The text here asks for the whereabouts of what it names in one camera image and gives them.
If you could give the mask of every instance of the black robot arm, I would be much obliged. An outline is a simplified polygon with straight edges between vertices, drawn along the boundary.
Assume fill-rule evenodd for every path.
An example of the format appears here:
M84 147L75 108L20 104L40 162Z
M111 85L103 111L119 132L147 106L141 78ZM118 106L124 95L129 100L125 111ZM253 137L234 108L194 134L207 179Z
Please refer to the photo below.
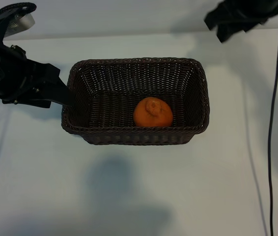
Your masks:
M2 42L34 25L30 13L35 9L33 3L17 3L0 10L0 99L4 104L43 108L49 108L51 102L71 105L72 95L59 78L58 68L29 60L22 48L6 47Z
M225 42L234 33L247 32L276 15L278 0L225 0L204 21L209 30L217 27L217 37Z

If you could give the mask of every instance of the black cable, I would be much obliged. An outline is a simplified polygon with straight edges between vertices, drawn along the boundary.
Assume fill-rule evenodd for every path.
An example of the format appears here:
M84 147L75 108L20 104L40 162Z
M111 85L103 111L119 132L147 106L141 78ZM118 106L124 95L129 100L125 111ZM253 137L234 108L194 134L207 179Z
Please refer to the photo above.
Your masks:
M273 89L272 102L271 102L271 114L268 134L268 175L269 175L269 189L270 189L270 235L273 236L273 191L272 191L272 177L271 177L271 134L272 134L272 123L275 109L275 100L278 88L278 56L277 56L277 69L275 86Z

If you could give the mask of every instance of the white wall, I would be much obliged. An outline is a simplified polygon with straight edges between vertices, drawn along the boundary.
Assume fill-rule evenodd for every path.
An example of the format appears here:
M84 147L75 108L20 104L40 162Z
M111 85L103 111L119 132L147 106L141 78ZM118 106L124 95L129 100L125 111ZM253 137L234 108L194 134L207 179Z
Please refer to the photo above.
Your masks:
M12 38L207 30L205 14L221 0L30 0L36 25ZM17 0L0 0L0 8ZM277 28L272 19L267 28Z

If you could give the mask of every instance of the brown wicker basket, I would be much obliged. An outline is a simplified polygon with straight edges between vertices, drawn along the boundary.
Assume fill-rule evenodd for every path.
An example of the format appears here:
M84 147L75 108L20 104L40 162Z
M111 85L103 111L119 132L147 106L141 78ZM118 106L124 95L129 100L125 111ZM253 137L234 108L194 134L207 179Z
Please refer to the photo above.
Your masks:
M62 127L90 144L185 144L209 124L207 81L194 59L85 60L73 66L67 86L75 104L63 107ZM172 127L135 126L134 109L149 96L171 107Z

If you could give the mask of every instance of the white surface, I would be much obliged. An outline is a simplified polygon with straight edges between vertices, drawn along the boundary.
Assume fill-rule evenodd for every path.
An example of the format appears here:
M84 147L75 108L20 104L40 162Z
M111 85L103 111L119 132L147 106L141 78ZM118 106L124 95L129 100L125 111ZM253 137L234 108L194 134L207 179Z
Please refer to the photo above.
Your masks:
M14 39L208 31L221 0L31 0L36 24ZM0 0L0 8L15 3ZM278 28L278 18L265 25Z
M186 145L93 146L62 130L59 105L0 103L0 236L266 235L278 30L238 34L225 44L209 32L8 43L59 67L65 82L83 59L197 59L211 114L208 129ZM278 96L273 185L278 235Z

